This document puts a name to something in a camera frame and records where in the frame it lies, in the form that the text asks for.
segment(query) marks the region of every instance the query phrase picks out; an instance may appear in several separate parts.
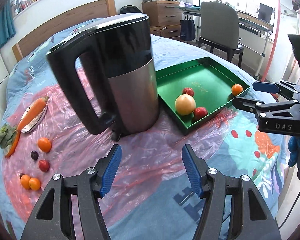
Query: black bag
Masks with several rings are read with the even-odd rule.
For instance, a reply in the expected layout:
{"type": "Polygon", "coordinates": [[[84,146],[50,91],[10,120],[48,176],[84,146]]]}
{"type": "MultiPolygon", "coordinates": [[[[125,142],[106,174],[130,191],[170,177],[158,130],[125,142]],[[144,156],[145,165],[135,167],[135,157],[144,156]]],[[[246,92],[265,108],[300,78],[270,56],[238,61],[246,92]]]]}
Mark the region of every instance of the black bag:
{"type": "Polygon", "coordinates": [[[190,15],[186,15],[184,20],[180,21],[181,32],[180,39],[183,41],[192,41],[195,39],[195,25],[194,21],[191,20],[190,15]]]}
{"type": "Polygon", "coordinates": [[[126,5],[120,9],[120,14],[124,14],[124,13],[142,13],[142,12],[138,9],[138,7],[135,7],[133,5],[126,5]]]}

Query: chair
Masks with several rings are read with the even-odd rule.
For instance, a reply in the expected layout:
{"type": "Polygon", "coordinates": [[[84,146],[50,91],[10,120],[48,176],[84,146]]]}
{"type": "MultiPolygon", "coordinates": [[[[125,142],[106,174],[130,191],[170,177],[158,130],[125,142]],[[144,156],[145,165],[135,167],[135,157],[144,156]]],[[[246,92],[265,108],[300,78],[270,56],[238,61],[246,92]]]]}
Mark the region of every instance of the chair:
{"type": "Polygon", "coordinates": [[[238,43],[239,16],[235,9],[219,1],[201,3],[201,44],[211,46],[210,53],[217,48],[227,53],[227,61],[231,62],[234,54],[239,55],[238,67],[241,67],[244,47],[238,43]]]}

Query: pink plastic sheet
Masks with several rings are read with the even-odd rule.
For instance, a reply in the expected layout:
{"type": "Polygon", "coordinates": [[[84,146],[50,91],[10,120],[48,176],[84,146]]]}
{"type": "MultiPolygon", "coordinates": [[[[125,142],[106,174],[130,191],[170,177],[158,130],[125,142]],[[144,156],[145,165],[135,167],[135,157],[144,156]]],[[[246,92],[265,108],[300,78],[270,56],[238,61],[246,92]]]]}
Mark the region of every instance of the pink plastic sheet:
{"type": "MultiPolygon", "coordinates": [[[[78,70],[78,74],[95,111],[100,112],[83,70],[78,70]]],[[[106,156],[114,144],[109,129],[99,135],[88,133],[58,84],[46,87],[35,95],[24,95],[8,122],[16,125],[28,105],[46,95],[50,98],[43,121],[33,132],[21,134],[15,153],[2,161],[6,192],[24,222],[53,174],[61,173],[64,177],[80,174],[106,156]],[[36,144],[40,137],[47,137],[52,141],[52,150],[48,154],[40,151],[36,144]],[[33,150],[39,153],[37,161],[30,157],[33,150]],[[50,170],[46,173],[38,168],[38,161],[42,159],[50,162],[50,170]],[[20,173],[38,178],[42,183],[41,190],[25,190],[19,182],[20,173]]],[[[121,138],[119,144],[122,147],[122,161],[111,191],[104,199],[99,200],[106,225],[109,227],[127,215],[154,193],[163,180],[185,172],[181,159],[184,144],[191,144],[199,157],[210,158],[229,132],[228,120],[235,115],[235,111],[224,109],[207,124],[183,136],[161,110],[159,119],[152,128],[121,138]]],[[[73,210],[77,239],[82,239],[76,197],[73,197],[73,210]]]]}

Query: blue bedsheet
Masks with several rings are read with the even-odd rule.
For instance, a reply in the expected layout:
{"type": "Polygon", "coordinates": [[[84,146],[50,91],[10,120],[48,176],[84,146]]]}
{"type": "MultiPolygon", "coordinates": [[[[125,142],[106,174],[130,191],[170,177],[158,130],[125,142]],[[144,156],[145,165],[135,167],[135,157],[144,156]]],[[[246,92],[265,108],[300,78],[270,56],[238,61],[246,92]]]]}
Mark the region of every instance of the blue bedsheet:
{"type": "MultiPolygon", "coordinates": [[[[56,83],[49,64],[45,60],[45,54],[70,33],[78,31],[81,26],[90,22],[55,34],[32,54],[16,64],[7,86],[7,109],[2,124],[14,113],[26,93],[34,94],[44,87],[56,83]]],[[[245,71],[203,49],[153,35],[151,39],[156,71],[209,56],[226,66],[250,86],[254,82],[254,79],[245,71]]],[[[77,60],[76,67],[80,66],[80,62],[77,60]]],[[[266,103],[275,102],[270,94],[257,92],[252,87],[246,98],[259,99],[266,103]]],[[[273,216],[275,216],[278,210],[278,196],[284,182],[283,170],[287,155],[287,138],[282,135],[269,134],[269,140],[278,150],[271,158],[267,158],[265,154],[258,152],[254,136],[247,133],[249,131],[254,135],[257,132],[256,124],[253,114],[238,111],[237,116],[230,124],[229,134],[225,136],[221,147],[207,163],[225,175],[234,177],[239,177],[242,174],[250,175],[266,200],[273,216]]],[[[0,149],[0,210],[3,220],[12,223],[17,239],[20,239],[25,223],[14,211],[6,194],[1,171],[2,158],[3,153],[0,149]]],[[[191,192],[186,174],[163,181],[155,193],[108,229],[111,238],[114,240],[192,239],[204,200],[200,200],[191,192]]],[[[230,197],[227,197],[226,200],[225,216],[230,212],[230,197]]],[[[220,239],[226,238],[228,223],[229,218],[223,224],[220,239]]]]}

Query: blue glove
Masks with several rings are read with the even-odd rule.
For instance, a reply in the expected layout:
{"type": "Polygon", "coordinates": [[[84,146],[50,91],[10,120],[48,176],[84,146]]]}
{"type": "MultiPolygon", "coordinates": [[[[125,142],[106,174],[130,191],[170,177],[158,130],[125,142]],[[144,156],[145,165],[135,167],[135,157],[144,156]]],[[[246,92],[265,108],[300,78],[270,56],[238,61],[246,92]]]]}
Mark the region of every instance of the blue glove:
{"type": "Polygon", "coordinates": [[[290,153],[289,167],[296,165],[298,161],[298,152],[300,151],[300,137],[292,136],[288,143],[290,153]]]}

